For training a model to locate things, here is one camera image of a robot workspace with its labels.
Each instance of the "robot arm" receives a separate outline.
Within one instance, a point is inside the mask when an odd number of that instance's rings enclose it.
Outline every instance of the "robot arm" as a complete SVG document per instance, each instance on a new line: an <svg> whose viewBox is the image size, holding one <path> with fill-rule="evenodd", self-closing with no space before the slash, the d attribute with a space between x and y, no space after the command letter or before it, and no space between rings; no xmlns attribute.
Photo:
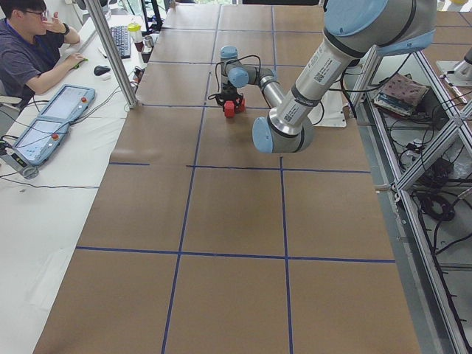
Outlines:
<svg viewBox="0 0 472 354"><path fill-rule="evenodd" d="M352 60L374 45L380 56L426 48L433 41L437 0L329 0L323 42L287 94L268 69L243 65L234 47L221 52L222 88L258 85L271 106L254 122L252 137L263 153L293 153L313 141L308 114Z"/></svg>

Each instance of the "white table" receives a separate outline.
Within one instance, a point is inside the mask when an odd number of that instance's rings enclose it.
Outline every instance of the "white table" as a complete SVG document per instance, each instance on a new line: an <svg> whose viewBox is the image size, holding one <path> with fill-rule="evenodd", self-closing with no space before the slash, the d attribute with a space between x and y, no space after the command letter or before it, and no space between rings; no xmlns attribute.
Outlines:
<svg viewBox="0 0 472 354"><path fill-rule="evenodd" d="M109 23L111 26L127 24L130 19L130 16L112 16ZM37 101L50 99L65 83L88 86L97 91L90 111L118 87L113 73L107 81L93 75L96 65L109 63L97 50L101 43L98 35L92 35L92 30L93 24L89 21L80 31L81 44L66 50L79 49L88 61L72 70L56 87L37 95ZM91 40L83 47L89 37ZM132 72L135 66L145 66L134 47L131 58L124 59L123 63L127 72ZM2 353L31 353L39 339L124 124L128 111L125 102L119 92L85 121L72 126L70 134L51 159L40 167L35 179L26 181L18 174L10 177L34 185L95 188L36 189L0 180L3 203L0 221ZM30 124L37 114L35 106L27 107L17 122ZM18 136L24 129L15 123L8 134ZM13 169L1 164L0 175L11 172Z"/></svg>

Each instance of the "person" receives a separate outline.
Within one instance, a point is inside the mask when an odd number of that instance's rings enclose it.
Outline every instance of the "person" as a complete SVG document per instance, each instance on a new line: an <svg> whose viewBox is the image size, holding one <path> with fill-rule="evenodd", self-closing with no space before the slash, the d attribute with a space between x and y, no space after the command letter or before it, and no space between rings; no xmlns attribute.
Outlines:
<svg viewBox="0 0 472 354"><path fill-rule="evenodd" d="M22 99L19 107L23 108L85 60L74 53L56 65L59 48L78 43L80 36L58 13L48 19L44 0L0 0L0 7L6 16L0 20L0 81L7 95Z"/></svg>

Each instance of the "black mouse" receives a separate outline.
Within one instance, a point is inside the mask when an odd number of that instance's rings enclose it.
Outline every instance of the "black mouse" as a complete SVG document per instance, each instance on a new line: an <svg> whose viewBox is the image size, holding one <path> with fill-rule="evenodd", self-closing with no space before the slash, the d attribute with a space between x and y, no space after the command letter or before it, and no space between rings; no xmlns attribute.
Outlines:
<svg viewBox="0 0 472 354"><path fill-rule="evenodd" d="M95 76L100 76L110 71L110 67L106 65L97 65L94 68Z"/></svg>

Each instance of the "keyboard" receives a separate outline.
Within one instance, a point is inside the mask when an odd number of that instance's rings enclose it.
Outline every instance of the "keyboard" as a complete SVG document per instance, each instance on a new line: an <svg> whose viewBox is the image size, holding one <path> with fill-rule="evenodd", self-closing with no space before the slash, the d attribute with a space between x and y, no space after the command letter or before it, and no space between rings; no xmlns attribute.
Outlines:
<svg viewBox="0 0 472 354"><path fill-rule="evenodd" d="M118 48L119 56L122 59L131 57L131 35L126 26L111 27L111 37L113 37Z"/></svg>

